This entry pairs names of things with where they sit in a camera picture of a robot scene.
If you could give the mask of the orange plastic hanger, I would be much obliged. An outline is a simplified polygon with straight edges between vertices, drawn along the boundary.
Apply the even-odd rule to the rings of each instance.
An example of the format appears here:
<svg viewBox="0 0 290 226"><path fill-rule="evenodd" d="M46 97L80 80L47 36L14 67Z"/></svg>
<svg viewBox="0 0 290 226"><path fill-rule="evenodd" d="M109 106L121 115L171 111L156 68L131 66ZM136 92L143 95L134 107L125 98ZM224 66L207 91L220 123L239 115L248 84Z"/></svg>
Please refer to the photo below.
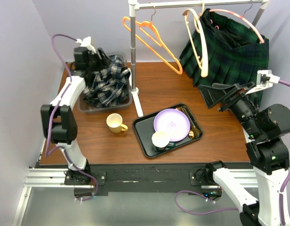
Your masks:
<svg viewBox="0 0 290 226"><path fill-rule="evenodd" d="M136 20L136 10L134 9L136 4L129 3L129 16L124 16L122 18L123 26L130 32L130 47L131 47L131 63L136 65L136 40L139 40L143 45L145 45L152 53L154 53L162 62L164 62L171 70L176 74L181 75L183 73L182 65L179 60L175 57L168 46L163 42L160 33L156 26L151 21L138 22ZM151 39L157 46L163 48L169 56L177 64L178 68L174 67L169 61L162 57L153 47L151 47L144 39L136 34L136 28L145 34L149 39Z"/></svg>

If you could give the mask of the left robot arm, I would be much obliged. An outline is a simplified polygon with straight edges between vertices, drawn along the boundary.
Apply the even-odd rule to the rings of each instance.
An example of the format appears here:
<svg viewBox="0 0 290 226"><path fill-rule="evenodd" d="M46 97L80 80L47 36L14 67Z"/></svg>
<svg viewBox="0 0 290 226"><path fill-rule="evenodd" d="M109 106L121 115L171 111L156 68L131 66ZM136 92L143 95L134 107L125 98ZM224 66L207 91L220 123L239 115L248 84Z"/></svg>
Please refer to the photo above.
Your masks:
<svg viewBox="0 0 290 226"><path fill-rule="evenodd" d="M77 143L78 127L72 109L90 81L89 74L108 68L111 60L102 48L92 52L87 47L75 48L74 58L75 68L66 66L68 76L57 97L41 106L41 121L47 142L55 144L68 163L66 178L87 185L93 183L93 177Z"/></svg>

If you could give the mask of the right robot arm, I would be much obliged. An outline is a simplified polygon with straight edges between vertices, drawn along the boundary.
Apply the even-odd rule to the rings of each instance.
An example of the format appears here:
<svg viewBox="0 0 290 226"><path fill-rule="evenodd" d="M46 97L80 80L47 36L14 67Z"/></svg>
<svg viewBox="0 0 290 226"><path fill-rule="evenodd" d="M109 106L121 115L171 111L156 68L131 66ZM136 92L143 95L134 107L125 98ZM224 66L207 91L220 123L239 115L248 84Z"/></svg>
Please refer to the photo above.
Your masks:
<svg viewBox="0 0 290 226"><path fill-rule="evenodd" d="M247 192L222 161L207 163L196 177L218 184L237 207L244 226L290 226L285 187L290 179L289 151L282 136L290 133L290 109L274 104L259 110L249 98L254 83L199 85L207 108L231 111L248 134L250 164L256 175L258 197Z"/></svg>

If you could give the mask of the pink hanger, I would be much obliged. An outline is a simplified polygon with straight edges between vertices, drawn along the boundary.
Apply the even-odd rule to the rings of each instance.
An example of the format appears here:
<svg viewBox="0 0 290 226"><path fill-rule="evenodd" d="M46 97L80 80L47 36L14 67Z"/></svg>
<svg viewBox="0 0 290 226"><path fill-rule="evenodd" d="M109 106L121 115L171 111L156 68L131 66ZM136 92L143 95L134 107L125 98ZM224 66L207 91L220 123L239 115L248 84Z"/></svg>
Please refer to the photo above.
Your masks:
<svg viewBox="0 0 290 226"><path fill-rule="evenodd" d="M209 12L222 12L222 13L227 13L227 14L230 14L230 15L233 15L233 16L239 18L240 20L245 22L250 27L251 30L254 31L254 33L257 35L258 39L260 40L261 44L265 43L265 40L262 38L262 35L259 33L257 28L251 22L249 22L247 19L245 19L243 16L241 16L235 12L225 10L225 9L211 9Z"/></svg>

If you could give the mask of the navy white plaid skirt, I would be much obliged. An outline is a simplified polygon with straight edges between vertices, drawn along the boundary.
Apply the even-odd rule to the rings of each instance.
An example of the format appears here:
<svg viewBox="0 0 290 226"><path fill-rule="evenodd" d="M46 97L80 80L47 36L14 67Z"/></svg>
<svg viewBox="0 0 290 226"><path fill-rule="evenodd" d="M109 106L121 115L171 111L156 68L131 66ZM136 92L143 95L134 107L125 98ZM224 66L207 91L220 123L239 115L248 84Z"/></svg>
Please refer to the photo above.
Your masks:
<svg viewBox="0 0 290 226"><path fill-rule="evenodd" d="M93 107L104 108L120 105L128 98L127 83L130 71L123 67L118 55L111 55L111 65L101 71L89 72L84 77L84 101Z"/></svg>

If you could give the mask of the green plaid skirt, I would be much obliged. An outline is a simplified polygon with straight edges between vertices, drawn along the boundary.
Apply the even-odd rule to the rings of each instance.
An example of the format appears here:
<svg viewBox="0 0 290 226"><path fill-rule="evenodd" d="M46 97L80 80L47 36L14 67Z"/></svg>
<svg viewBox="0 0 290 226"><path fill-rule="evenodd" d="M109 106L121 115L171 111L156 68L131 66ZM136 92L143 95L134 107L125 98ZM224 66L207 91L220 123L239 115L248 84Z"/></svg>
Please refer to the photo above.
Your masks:
<svg viewBox="0 0 290 226"><path fill-rule="evenodd" d="M206 9L200 17L207 44L208 75L201 77L201 69L195 58L201 55L201 38L197 31L192 34L179 59L183 70L193 85L221 83L244 85L257 81L258 70L266 70L269 64L269 39L261 44L253 30L245 25Z"/></svg>

